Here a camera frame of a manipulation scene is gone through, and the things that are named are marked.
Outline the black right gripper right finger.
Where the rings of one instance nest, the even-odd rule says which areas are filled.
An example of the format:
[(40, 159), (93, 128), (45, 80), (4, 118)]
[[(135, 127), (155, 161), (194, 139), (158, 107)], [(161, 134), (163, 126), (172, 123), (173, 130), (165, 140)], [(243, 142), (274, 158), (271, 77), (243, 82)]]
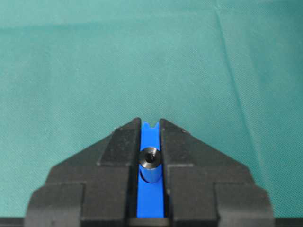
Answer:
[(267, 191), (244, 164), (160, 120), (168, 214), (174, 227), (272, 227)]

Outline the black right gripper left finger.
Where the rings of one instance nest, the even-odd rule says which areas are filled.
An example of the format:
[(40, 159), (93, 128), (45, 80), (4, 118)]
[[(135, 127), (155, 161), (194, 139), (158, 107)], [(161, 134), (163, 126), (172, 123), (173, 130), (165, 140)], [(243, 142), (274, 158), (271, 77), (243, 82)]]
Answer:
[(26, 227), (124, 227), (135, 213), (141, 119), (53, 166), (28, 204)]

